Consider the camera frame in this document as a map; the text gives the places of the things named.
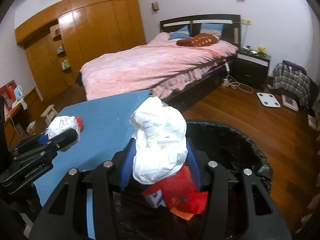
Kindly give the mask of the light blue electric kettle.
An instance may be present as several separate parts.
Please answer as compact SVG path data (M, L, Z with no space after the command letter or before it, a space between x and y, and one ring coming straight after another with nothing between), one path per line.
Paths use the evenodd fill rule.
M14 94L16 100L21 100L24 97L24 91L21 85L18 85L16 88L14 88Z

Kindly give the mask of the black white nightstand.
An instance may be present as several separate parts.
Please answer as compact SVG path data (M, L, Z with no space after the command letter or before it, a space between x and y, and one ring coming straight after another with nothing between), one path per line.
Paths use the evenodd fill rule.
M238 50L231 67L232 76L253 88L264 91L271 57Z

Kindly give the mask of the blue pillow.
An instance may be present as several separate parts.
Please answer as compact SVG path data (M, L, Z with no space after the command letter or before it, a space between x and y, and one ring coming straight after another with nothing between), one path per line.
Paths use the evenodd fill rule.
M174 40L174 39L186 39L190 38L189 28L187 25L182 27L181 29L171 32L168 40Z
M210 34L221 37L224 24L219 23L202 23L200 28L201 34Z

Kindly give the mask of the black lined trash bin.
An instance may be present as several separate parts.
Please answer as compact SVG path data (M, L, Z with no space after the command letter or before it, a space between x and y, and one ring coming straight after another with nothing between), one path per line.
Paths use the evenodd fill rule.
M220 122L188 120L187 140L235 177L249 168L270 193L272 168L267 157L244 133ZM143 187L130 179L125 189L114 195L121 239L200 239L205 211L186 222L164 209L153 211L143 203L142 191Z

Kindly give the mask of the bed with pink duvet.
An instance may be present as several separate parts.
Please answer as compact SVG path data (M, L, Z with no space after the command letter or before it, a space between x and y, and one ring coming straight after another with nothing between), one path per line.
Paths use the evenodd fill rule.
M224 24L220 40L207 47L181 47L168 40L185 25L190 38L200 34L202 23ZM185 111L223 84L241 45L241 17L204 14L160 22L160 32L148 44L107 53L85 63L76 84L87 100L148 90Z

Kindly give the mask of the yellow plush toy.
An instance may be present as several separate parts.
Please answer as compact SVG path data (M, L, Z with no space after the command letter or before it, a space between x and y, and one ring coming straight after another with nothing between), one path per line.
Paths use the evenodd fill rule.
M263 47L263 46L258 46L258 48L257 48L257 53L258 53L259 55L266 55L266 48Z

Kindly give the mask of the left blue pillow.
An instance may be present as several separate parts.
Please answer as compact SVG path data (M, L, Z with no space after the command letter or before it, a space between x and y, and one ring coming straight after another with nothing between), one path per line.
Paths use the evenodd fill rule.
M171 32L168 40L174 40L174 39L186 39L190 38L189 28L187 25L182 27L181 29Z

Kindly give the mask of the plaid cloth on chair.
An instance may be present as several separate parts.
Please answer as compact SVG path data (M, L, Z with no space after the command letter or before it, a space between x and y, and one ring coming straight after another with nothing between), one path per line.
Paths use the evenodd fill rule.
M291 92L301 106L309 108L310 79L304 67L286 60L278 63L273 70L273 88Z

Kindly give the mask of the left wall lamp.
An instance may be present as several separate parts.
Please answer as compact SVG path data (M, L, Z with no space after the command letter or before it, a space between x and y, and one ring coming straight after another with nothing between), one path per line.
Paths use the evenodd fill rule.
M158 11L159 10L158 2L151 3L151 6L152 6L152 10L153 11Z

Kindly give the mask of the small white wooden stool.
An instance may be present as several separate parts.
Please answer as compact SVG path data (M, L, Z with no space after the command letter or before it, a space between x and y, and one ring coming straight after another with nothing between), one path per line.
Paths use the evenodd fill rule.
M44 112L41 114L41 117L44 118L46 124L49 126L57 115L58 113L54 108L54 105L51 104L44 110Z

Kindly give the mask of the red picture box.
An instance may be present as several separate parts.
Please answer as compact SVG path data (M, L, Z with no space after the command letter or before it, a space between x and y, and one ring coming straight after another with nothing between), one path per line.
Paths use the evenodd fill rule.
M16 101L14 89L17 87L15 80L11 80L0 88L0 94L5 99L5 105L8 111L12 110L12 105Z

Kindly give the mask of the wooden wardrobe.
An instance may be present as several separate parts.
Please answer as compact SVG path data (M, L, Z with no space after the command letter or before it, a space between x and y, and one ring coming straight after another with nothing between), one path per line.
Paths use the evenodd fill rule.
M75 83L83 64L146 43L138 0L63 0L15 29L43 99Z

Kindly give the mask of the brown dotted pillow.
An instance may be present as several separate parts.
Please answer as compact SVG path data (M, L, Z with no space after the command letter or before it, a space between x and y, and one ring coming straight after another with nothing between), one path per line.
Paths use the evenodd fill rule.
M197 34L194 37L178 40L176 44L181 47L207 47L216 44L220 38L211 34Z

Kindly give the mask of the orange foam net sleeve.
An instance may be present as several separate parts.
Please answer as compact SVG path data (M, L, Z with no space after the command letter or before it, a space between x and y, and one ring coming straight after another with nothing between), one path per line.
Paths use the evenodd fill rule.
M170 209L170 212L174 215L176 215L177 217L180 217L184 220L191 220L192 217L194 216L194 214L192 213L186 213L186 212L182 212L182 211L179 211L178 209L176 209L175 207L173 207L172 209Z

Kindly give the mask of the white bathroom scale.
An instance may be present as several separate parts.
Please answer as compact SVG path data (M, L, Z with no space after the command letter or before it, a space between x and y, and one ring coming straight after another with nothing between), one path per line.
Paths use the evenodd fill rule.
M281 105L272 94L268 93L257 93L257 97L260 100L261 104L265 107L280 108Z

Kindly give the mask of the blue table mat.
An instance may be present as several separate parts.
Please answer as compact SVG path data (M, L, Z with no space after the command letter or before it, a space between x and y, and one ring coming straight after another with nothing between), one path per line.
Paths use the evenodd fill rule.
M35 181L43 207L65 174L95 169L128 144L133 133L129 118L150 95L148 90L109 96L66 107L63 115L79 114L84 121L80 140L53 160L53 168ZM88 239L96 239L93 226L92 190L87 191Z

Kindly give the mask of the red white book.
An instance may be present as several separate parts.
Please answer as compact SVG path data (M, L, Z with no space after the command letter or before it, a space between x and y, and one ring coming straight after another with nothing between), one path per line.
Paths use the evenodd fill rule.
M295 100L293 100L292 98L290 98L289 96L282 95L281 100L282 100L282 104L285 107L287 107L291 110L294 110L296 112L299 110L297 102Z

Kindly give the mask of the right blue pillow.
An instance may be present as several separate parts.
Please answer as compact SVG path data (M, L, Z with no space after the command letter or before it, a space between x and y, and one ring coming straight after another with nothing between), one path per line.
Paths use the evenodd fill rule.
M202 23L200 28L201 34L210 34L221 37L224 24L219 23Z

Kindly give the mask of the wooden side cabinet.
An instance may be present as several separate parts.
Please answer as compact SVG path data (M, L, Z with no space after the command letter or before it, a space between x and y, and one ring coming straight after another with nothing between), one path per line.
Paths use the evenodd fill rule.
M16 145L29 135L41 133L45 129L46 124L41 117L44 102L40 99L36 88L26 93L24 101L27 109L24 110L19 103L5 120L4 131L8 147Z

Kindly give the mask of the red cloth garment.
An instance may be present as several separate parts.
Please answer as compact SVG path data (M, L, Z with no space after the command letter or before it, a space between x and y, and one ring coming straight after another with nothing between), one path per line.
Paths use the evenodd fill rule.
M192 181L189 167L185 165L175 175L150 185L142 192L142 196L145 197L157 190L162 191L169 210L175 207L179 211L194 215L205 211L208 193L197 189Z

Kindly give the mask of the red plastic bag ball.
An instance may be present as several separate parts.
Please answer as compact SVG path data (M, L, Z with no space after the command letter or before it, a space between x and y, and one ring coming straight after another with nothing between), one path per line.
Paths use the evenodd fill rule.
M80 131L82 132L83 129L84 129L84 125L83 125L83 121L82 121L81 116L77 116L77 117L76 117L76 120L77 120L78 126L79 126L79 128L80 128Z

